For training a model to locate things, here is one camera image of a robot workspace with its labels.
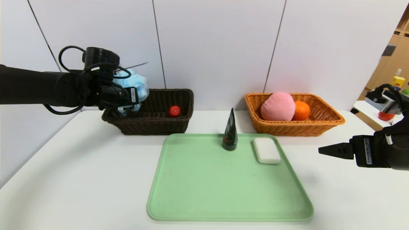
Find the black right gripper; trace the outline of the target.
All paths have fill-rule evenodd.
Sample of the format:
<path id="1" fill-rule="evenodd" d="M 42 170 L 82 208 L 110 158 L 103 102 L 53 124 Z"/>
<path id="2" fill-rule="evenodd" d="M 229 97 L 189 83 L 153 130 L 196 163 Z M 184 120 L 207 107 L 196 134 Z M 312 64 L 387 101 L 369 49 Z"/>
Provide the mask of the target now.
<path id="1" fill-rule="evenodd" d="M 338 143 L 318 148 L 320 154 L 353 160 L 366 168 L 390 168 L 409 170 L 408 133 L 353 136 L 350 143 Z"/>

